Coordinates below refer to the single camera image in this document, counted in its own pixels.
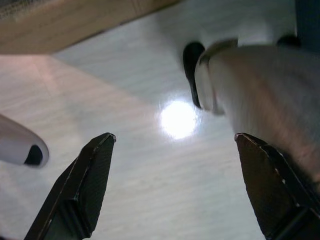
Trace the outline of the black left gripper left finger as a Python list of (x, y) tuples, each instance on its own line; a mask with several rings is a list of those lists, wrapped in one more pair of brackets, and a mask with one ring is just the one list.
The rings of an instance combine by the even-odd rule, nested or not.
[(95, 231), (104, 196), (116, 136), (90, 140), (57, 178), (26, 240), (84, 240)]

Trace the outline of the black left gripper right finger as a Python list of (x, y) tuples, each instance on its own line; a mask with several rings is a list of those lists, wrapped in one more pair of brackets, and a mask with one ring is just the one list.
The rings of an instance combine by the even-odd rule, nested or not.
[(286, 153), (247, 133), (235, 135), (243, 180), (267, 240), (318, 240), (320, 194)]

